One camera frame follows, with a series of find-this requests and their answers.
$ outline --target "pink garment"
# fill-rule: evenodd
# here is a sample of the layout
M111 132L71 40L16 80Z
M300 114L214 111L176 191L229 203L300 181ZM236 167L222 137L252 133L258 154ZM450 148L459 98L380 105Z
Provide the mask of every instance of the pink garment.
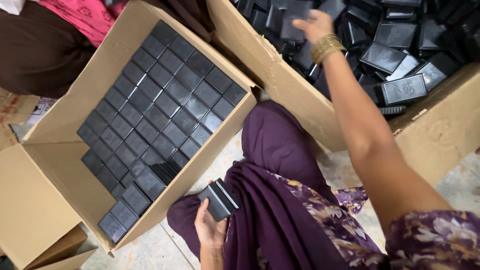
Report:
M40 0L39 3L74 25L95 47L103 42L126 5L120 1L107 8L101 0Z

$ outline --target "purple floral shirt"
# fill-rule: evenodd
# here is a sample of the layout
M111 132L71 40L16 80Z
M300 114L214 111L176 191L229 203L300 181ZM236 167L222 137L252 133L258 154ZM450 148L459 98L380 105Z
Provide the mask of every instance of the purple floral shirt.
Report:
M326 232L352 269L480 270L480 219L466 211L418 211L392 222L383 254L351 216L368 197L362 188L334 191L340 208L311 188L275 175ZM268 262L258 251L262 269Z

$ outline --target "hand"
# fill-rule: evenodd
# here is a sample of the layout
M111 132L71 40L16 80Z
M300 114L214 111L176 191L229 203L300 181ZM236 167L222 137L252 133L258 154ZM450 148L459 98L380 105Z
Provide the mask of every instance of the hand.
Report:
M198 208L195 228L202 248L222 249L227 232L227 219L216 222L207 211L208 198Z
M308 21L293 20L293 26L303 30L311 43L327 34L333 33L332 17L320 10L310 10Z

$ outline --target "purple clothing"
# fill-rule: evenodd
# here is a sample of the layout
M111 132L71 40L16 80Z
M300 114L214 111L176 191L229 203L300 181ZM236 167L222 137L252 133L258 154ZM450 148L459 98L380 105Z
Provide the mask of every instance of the purple clothing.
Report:
M285 108L258 104L245 120L245 162L234 162L225 182L240 199L230 218L224 269L476 269L480 220L460 211L415 212L392 223L388 256L340 207L317 166L309 135ZM362 190L334 192L358 212ZM200 258L193 224L200 200L179 199L168 223Z

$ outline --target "gold bangle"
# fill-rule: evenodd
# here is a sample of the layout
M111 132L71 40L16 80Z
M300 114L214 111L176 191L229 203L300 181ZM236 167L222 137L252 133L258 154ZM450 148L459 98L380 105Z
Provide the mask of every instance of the gold bangle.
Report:
M315 64L319 65L332 52L345 50L335 34L328 34L317 39L312 44L311 56Z

